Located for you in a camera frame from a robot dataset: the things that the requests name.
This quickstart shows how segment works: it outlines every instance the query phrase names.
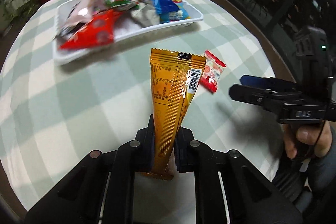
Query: checkered tablecloth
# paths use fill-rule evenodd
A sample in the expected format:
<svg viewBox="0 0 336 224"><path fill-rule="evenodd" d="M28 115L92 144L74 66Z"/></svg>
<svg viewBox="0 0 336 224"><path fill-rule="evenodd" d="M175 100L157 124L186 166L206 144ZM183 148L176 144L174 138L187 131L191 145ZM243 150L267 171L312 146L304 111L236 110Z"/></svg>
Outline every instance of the checkered tablecloth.
<svg viewBox="0 0 336 224"><path fill-rule="evenodd" d="M134 37L57 66L53 24L65 1L52 0L36 12L1 70L0 159L27 210L91 150L115 150L147 126L152 47L199 55L209 49L227 64L215 94L198 88L182 125L212 149L238 149L273 179L280 126L271 113L232 101L228 89L244 74L274 74L258 40L233 16L210 0L187 0L204 21ZM172 181L136 176L135 220L195 223L194 200L191 173Z"/></svg>

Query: person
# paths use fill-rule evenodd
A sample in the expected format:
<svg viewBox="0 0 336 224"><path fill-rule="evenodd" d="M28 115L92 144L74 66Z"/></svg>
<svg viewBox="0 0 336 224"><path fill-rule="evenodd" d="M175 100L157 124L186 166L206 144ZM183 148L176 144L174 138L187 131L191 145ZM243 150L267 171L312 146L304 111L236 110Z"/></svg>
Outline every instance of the person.
<svg viewBox="0 0 336 224"><path fill-rule="evenodd" d="M284 124L283 130L284 152L272 183L307 217L336 178L335 130L329 121L320 125L302 125L296 132L291 125ZM301 164L301 168L297 168L297 162L293 161L298 154L297 141L315 145L307 168L302 169Z"/></svg>

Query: yellow snack bag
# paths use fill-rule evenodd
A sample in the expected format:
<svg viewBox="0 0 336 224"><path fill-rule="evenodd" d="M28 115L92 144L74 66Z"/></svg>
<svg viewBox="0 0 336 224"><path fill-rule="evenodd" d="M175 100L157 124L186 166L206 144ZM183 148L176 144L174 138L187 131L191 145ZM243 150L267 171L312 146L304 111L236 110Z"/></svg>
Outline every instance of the yellow snack bag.
<svg viewBox="0 0 336 224"><path fill-rule="evenodd" d="M172 179L167 169L175 135L194 97L206 58L152 49L151 87L154 107L155 158L152 177Z"/></svg>

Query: metal screw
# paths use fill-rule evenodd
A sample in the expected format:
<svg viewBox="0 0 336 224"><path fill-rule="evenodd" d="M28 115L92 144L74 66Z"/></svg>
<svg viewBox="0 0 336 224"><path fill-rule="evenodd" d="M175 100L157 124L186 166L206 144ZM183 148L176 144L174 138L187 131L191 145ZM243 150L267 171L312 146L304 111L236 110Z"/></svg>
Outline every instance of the metal screw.
<svg viewBox="0 0 336 224"><path fill-rule="evenodd" d="M90 157L95 159L98 158L100 156L100 151L99 150L93 150L90 152Z"/></svg>
<svg viewBox="0 0 336 224"><path fill-rule="evenodd" d="M200 142L199 141L197 141L197 140L192 140L192 141L190 141L190 146L192 146L192 147L198 147L199 145L200 145Z"/></svg>
<svg viewBox="0 0 336 224"><path fill-rule="evenodd" d="M140 145L140 142L137 140L133 140L129 143L131 147L138 147Z"/></svg>
<svg viewBox="0 0 336 224"><path fill-rule="evenodd" d="M237 151L237 150L231 150L231 151L229 152L229 154L230 154L230 156L231 156L232 158L238 158L239 155L240 155L239 151Z"/></svg>

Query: white tray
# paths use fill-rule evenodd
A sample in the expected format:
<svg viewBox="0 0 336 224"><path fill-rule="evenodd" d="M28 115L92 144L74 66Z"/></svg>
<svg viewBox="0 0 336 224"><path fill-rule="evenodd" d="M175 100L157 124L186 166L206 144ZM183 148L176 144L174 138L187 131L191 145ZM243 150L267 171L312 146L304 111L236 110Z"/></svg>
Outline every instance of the white tray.
<svg viewBox="0 0 336 224"><path fill-rule="evenodd" d="M75 4L77 4L79 0L69 0L63 4L61 4L57 8L57 13L55 17L54 27L56 32L58 32L61 26L64 24L67 19L71 9ZM160 30L167 27L178 26L178 25L189 25L193 22L202 21L203 14L197 10L194 6L189 4L187 1L183 0L183 5L186 11L188 12L190 19L174 21L169 23L163 23L155 26L150 26L146 28L142 28L139 24L135 23L131 18L121 17L114 26L114 42L119 42L121 40L133 37L135 35L143 34L146 32L151 32L155 30ZM59 65L67 64L75 59L86 56L89 53L100 50L101 47L95 48L85 48L80 50L60 50L59 46L61 45L61 41L55 38L52 42L52 51L54 61Z"/></svg>

